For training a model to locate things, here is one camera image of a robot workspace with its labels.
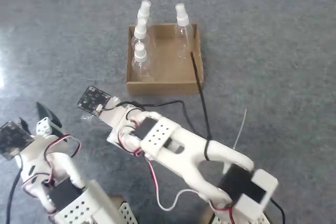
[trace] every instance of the robotic arm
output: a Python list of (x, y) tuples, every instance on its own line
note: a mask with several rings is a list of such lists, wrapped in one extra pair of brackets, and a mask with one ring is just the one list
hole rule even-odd
[(235, 223), (252, 223), (263, 216), (278, 181), (253, 161), (217, 141), (210, 141), (207, 155), (230, 168), (220, 184), (207, 182), (198, 170), (205, 159), (207, 140), (182, 128), (156, 112), (144, 111), (135, 102), (120, 102), (95, 87), (89, 87), (78, 107), (97, 116), (112, 127), (107, 141), (131, 155), (141, 153), (157, 161), (184, 181), (205, 201), (222, 223), (229, 223), (232, 210)]
[[(64, 135), (61, 123), (50, 110), (41, 104), (38, 108), (40, 117), (41, 111), (46, 116), (37, 123), (36, 135), (12, 121), (0, 128), (0, 152), (7, 159), (15, 157), (23, 168), (20, 175), (24, 192), (40, 200), (54, 223), (124, 224), (131, 218), (129, 223), (137, 224), (126, 202), (115, 206), (95, 180), (86, 182), (82, 178), (71, 160), (80, 142)], [(74, 140), (77, 147), (70, 157), (66, 151)]]

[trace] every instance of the red wire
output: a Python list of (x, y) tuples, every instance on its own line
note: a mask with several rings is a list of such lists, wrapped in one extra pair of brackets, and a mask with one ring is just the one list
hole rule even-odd
[[(50, 162), (48, 161), (48, 159), (47, 159), (47, 152), (48, 152), (49, 148), (51, 148), (52, 146), (58, 144), (59, 142), (61, 142), (62, 140), (66, 139), (66, 138), (68, 138), (68, 137), (70, 137), (70, 136), (71, 136), (70, 134), (66, 134), (66, 135), (63, 135), (63, 136), (59, 137), (59, 138), (56, 139), (55, 141), (53, 141), (53, 142), (51, 142), (50, 144), (48, 144), (48, 146), (47, 146), (46, 149), (44, 150), (44, 153), (43, 153), (44, 160), (47, 162), (48, 166), (51, 168), (50, 177), (49, 177), (47, 183), (50, 183), (51, 180), (52, 180), (52, 178), (54, 177), (54, 169), (53, 169), (53, 167), (51, 166), (51, 163), (50, 163)], [(76, 150), (74, 151), (74, 153), (73, 153), (70, 157), (74, 157), (74, 156), (78, 153), (78, 151), (79, 151), (80, 148), (81, 148), (81, 143), (78, 141), (77, 148), (76, 148)]]
[(230, 207), (229, 209), (229, 216), (230, 216), (231, 224), (235, 224), (235, 220), (233, 219), (233, 214), (232, 214), (232, 207)]

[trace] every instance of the white spray nozzle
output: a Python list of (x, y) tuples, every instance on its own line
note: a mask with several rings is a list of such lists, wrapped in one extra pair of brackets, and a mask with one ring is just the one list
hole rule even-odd
[(138, 22), (136, 23), (136, 27), (134, 30), (134, 36), (137, 39), (144, 39), (146, 37), (146, 24), (147, 21), (144, 18), (138, 18)]
[(140, 6), (140, 9), (138, 11), (138, 16), (137, 17), (147, 19), (149, 17), (150, 8), (151, 8), (151, 2), (149, 0), (143, 0), (141, 2), (141, 6)]
[(134, 59), (137, 62), (145, 62), (147, 60), (147, 52), (145, 49), (145, 45), (141, 42), (135, 44), (134, 47)]
[(189, 24), (189, 17), (182, 3), (175, 5), (176, 19), (179, 26), (186, 26)]

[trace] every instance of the cardboard box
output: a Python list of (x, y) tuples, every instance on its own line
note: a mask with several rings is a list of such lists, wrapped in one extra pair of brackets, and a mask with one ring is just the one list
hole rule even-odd
[[(198, 76), (203, 83), (203, 63), (201, 57), (200, 31), (196, 24), (194, 58)], [(174, 39), (174, 23), (154, 25), (155, 55), (151, 58), (153, 82), (138, 82), (132, 78), (132, 58), (134, 51), (131, 46), (135, 26), (128, 31), (128, 60), (126, 85), (131, 95), (140, 94), (196, 94), (198, 93), (195, 73), (191, 58), (182, 60), (176, 55), (176, 41)]]

